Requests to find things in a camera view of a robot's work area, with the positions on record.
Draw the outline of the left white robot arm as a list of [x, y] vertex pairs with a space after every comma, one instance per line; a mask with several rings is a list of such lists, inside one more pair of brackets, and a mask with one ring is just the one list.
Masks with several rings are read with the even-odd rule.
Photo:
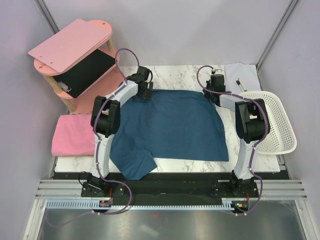
[[99, 179], [92, 185], [92, 191], [99, 197], [106, 196], [110, 185], [104, 181], [109, 174], [109, 159], [112, 141], [120, 128], [121, 107], [131, 98], [150, 100], [153, 93], [153, 73], [144, 66], [126, 77], [119, 87], [106, 96], [98, 95], [93, 104], [90, 124], [93, 129], [95, 147], [91, 174]]

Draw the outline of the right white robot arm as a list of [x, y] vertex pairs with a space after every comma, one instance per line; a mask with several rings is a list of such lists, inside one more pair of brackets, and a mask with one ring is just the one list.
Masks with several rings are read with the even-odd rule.
[[205, 98], [216, 106], [228, 109], [235, 116], [235, 130], [240, 139], [237, 163], [232, 171], [229, 191], [235, 197], [247, 191], [245, 182], [254, 178], [253, 165], [258, 145], [270, 132], [265, 101], [261, 98], [249, 99], [226, 91], [222, 74], [212, 74], [203, 90]]

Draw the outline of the dark blue t shirt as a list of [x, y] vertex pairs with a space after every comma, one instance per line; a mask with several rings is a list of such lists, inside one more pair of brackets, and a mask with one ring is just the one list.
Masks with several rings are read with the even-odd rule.
[[120, 109], [110, 159], [127, 180], [157, 168], [156, 158], [227, 162], [225, 128], [215, 105], [197, 91], [155, 90]]

